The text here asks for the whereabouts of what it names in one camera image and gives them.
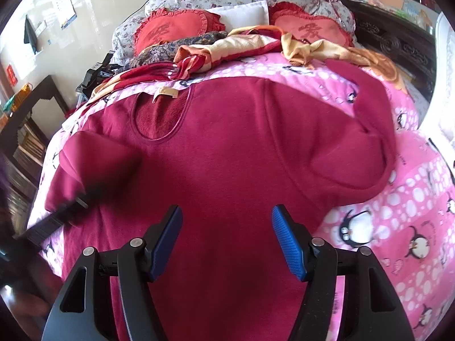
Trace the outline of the dark red fleece sweater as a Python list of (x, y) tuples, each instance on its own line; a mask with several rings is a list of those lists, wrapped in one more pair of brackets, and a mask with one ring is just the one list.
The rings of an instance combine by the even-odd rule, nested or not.
[(286, 340), (304, 286), (272, 229), (283, 204), (314, 231), (336, 206), (379, 194), (396, 157), (383, 84), (344, 62), (352, 115), (266, 78), (216, 78), (175, 99), (129, 96), (90, 115), (59, 154), (45, 207), (99, 202), (63, 231), (63, 273), (87, 246), (118, 249), (171, 205), (183, 226), (151, 292), (170, 340)]

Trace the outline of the pink penguin print blanket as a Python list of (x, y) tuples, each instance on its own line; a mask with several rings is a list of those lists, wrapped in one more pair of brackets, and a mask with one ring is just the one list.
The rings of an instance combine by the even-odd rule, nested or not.
[[(394, 285), (415, 337), (424, 340), (454, 298), (454, 183), (443, 157), (419, 134), (418, 115), (405, 89), (397, 89), (370, 68), (354, 66), (386, 89), (395, 128), (394, 168), (379, 194), (332, 208), (318, 229), (309, 231), (340, 249), (368, 245)], [(143, 82), (120, 89), (74, 113), (52, 137), (30, 223), (37, 223), (51, 211), (45, 203), (60, 164), (59, 154), (90, 115), (132, 95), (175, 99), (193, 84), (243, 76), (281, 83), (348, 115), (353, 113), (355, 83), (331, 71), (328, 62), (314, 62), (312, 68), (295, 67), (278, 53), (227, 63), (187, 81)], [(45, 242), (45, 257), (61, 277), (68, 276), (63, 273), (64, 229)]]

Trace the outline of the dark wooden console table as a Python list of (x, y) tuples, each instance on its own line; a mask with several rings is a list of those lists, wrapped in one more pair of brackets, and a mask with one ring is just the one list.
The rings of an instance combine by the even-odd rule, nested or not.
[(24, 232), (32, 209), (49, 138), (32, 118), (39, 102), (54, 100), (60, 115), (69, 107), (52, 76), (46, 76), (9, 115), (1, 119), (1, 153), (5, 157), (9, 178), (9, 209), (17, 233)]

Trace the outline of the black folded tripod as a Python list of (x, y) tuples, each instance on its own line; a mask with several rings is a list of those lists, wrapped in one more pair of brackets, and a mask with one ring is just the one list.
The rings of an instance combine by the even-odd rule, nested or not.
[(121, 65), (111, 63), (113, 55), (114, 50), (109, 50), (102, 62), (97, 62), (86, 71), (82, 82), (76, 87), (77, 108), (89, 100), (95, 87), (114, 76), (121, 68)]

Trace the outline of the dark floral garment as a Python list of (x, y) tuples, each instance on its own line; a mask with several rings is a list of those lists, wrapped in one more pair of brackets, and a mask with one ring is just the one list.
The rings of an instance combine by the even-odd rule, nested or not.
[(144, 49), (140, 54), (134, 56), (128, 63), (128, 68), (136, 68), (160, 62), (172, 62), (177, 50), (182, 45), (210, 45), (214, 42), (226, 38), (226, 31), (207, 32), (201, 36), (166, 42), (159, 45), (152, 45)]

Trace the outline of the red yellow patterned blanket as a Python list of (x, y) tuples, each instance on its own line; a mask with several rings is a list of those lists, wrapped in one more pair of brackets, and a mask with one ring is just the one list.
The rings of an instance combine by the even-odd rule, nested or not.
[(308, 67), (313, 60), (344, 61), (370, 68), (397, 89), (404, 86), (393, 61), (379, 53), (344, 47), (326, 39), (304, 43), (277, 26), (251, 26), (234, 30), (209, 45), (181, 45), (172, 61), (159, 60), (112, 76), (92, 90), (86, 104), (91, 105), (114, 91), (137, 83), (189, 79), (194, 73), (208, 72), (222, 63), (269, 52), (280, 52), (293, 66)]

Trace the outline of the dark carved wooden headboard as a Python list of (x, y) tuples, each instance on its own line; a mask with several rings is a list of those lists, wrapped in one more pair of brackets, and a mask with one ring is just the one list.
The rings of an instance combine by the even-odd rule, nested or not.
[(340, 1), (354, 16), (358, 42), (405, 68), (414, 86), (430, 101), (437, 73), (434, 37), (405, 18), (361, 0)]

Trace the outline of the red heart pillow left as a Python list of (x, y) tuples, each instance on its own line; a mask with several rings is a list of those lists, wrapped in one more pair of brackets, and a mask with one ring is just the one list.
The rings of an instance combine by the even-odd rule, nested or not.
[(202, 9), (169, 11), (160, 8), (146, 18), (134, 34), (134, 52), (178, 39), (201, 36), (208, 32), (224, 31), (221, 16)]

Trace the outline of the red heart pillow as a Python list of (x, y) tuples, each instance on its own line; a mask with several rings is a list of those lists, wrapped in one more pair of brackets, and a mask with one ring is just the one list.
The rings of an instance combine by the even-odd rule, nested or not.
[(291, 2), (278, 2), (268, 8), (269, 23), (294, 39), (313, 43), (325, 39), (344, 47), (353, 47), (353, 38), (334, 19), (324, 15), (310, 15)]
[(134, 52), (178, 39), (201, 36), (208, 32), (224, 31), (221, 16), (202, 9), (169, 11), (160, 8), (146, 18), (134, 34)]

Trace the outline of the red heart pillow right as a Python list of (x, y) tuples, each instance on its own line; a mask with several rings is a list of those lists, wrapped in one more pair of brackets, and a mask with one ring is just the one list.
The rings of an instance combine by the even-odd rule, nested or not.
[(291, 2), (278, 2), (268, 8), (269, 23), (294, 39), (313, 43), (325, 39), (344, 47), (353, 47), (353, 38), (334, 19), (324, 15), (310, 15)]

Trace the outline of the white small pillow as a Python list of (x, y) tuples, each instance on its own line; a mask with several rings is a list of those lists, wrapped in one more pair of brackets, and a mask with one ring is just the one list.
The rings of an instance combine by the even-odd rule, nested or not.
[(265, 0), (248, 4), (222, 6), (208, 9), (208, 12), (220, 16), (220, 22), (230, 32), (236, 28), (248, 26), (268, 26), (268, 4)]

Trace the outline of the red paper wall sign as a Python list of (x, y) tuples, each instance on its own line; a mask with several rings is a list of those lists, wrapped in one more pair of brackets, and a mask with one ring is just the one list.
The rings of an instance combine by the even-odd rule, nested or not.
[(17, 80), (17, 77), (15, 75), (14, 69), (12, 68), (11, 65), (8, 65), (7, 68), (6, 68), (6, 76), (8, 78), (8, 81), (9, 81), (9, 84), (10, 84), (11, 87), (14, 87), (14, 86), (17, 85), (18, 80)]

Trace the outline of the dark cloth hanging on wall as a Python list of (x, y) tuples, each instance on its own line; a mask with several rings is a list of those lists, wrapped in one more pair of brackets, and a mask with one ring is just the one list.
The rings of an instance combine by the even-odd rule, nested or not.
[(30, 44), (32, 51), (36, 54), (38, 50), (38, 39), (35, 33), (35, 29), (32, 26), (32, 23), (28, 19), (28, 16), (25, 16), (25, 28), (24, 28), (24, 40), (25, 44)]

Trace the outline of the wall calendar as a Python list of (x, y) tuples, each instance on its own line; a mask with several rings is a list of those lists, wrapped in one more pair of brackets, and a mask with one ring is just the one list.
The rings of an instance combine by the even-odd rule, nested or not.
[(72, 0), (52, 0), (52, 6), (62, 30), (67, 28), (77, 17)]

